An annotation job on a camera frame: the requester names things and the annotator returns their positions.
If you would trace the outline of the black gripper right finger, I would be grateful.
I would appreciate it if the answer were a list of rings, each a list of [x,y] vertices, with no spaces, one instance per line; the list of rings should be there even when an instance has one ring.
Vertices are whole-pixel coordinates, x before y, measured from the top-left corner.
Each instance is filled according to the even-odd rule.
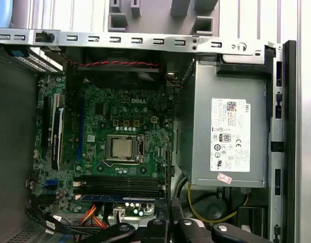
[[[171,199],[171,219],[175,242],[269,242],[266,238],[227,223],[216,224],[208,230],[202,221],[183,217],[178,198]]]

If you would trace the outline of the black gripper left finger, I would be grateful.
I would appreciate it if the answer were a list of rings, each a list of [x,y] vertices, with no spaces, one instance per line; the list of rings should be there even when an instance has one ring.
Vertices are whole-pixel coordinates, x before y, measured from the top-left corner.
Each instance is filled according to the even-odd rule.
[[[169,210],[165,199],[155,201],[155,218],[140,220],[138,227],[125,222],[117,223],[81,242],[168,242]]]

